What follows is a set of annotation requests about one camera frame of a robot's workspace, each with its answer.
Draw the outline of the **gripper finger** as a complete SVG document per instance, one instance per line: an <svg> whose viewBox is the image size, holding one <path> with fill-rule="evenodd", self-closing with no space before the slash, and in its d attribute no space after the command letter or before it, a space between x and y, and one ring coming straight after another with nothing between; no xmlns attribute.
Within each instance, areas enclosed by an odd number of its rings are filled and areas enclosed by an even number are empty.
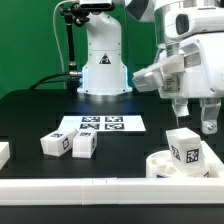
<svg viewBox="0 0 224 224"><path fill-rule="evenodd" d="M188 100L186 98L173 99L172 108L179 127L187 127L191 124L191 116L188 111Z"/></svg>
<svg viewBox="0 0 224 224"><path fill-rule="evenodd" d="M204 134L215 134L218 130L217 119L221 108L220 98L202 98L201 107L201 130Z"/></svg>

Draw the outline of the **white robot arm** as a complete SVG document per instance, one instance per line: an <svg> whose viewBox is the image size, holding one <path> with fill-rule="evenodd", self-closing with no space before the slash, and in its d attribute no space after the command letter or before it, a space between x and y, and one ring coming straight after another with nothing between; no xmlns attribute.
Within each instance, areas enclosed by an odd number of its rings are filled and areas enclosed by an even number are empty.
<svg viewBox="0 0 224 224"><path fill-rule="evenodd" d="M138 21L155 24L157 56L133 74L140 92L157 90L170 99L177 124L188 123L188 101L197 98L201 130L217 132L224 97L224 7L221 0L81 0L89 13L88 61L82 90L88 95L114 95L126 90L121 61L121 27L105 11L123 4Z"/></svg>

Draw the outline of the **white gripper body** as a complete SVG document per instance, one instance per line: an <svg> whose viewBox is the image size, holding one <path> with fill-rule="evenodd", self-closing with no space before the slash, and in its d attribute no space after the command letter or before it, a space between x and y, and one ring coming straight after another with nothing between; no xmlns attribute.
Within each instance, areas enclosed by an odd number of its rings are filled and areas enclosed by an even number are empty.
<svg viewBox="0 0 224 224"><path fill-rule="evenodd" d="M161 98L224 97L224 32L193 35L163 49L132 81L139 92L158 90Z"/></svg>

